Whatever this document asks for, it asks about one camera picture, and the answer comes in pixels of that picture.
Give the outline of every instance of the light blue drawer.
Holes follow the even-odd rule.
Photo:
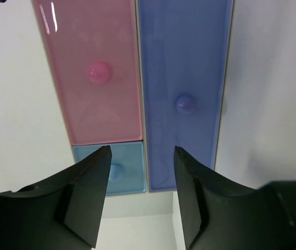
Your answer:
[[[151,191],[176,188],[173,152],[213,168],[232,0],[139,0]]]
[[[112,165],[106,195],[146,192],[142,142],[74,146],[75,161],[81,161],[105,145],[110,145],[112,151]]]

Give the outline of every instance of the blue drawer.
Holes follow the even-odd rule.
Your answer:
[[[151,191],[176,188],[174,146],[213,168],[230,0],[139,0]]]
[[[74,146],[75,161],[81,161],[105,145],[110,145],[112,151],[112,165],[106,195],[146,192],[142,142]]]

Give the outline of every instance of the blue knob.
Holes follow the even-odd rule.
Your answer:
[[[124,168],[119,164],[111,164],[110,175],[108,176],[109,181],[118,181],[123,173]]]
[[[176,109],[182,115],[190,115],[195,112],[196,101],[193,96],[183,94],[176,100]]]

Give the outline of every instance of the black object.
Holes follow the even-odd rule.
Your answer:
[[[96,247],[108,176],[109,146],[20,191],[0,194],[0,250]]]
[[[296,181],[253,190],[181,147],[175,148],[174,166],[186,249],[296,249]]]

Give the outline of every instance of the pink knob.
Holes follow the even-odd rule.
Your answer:
[[[112,70],[107,63],[96,61],[89,65],[88,74],[91,82],[102,84],[110,80],[112,76]]]

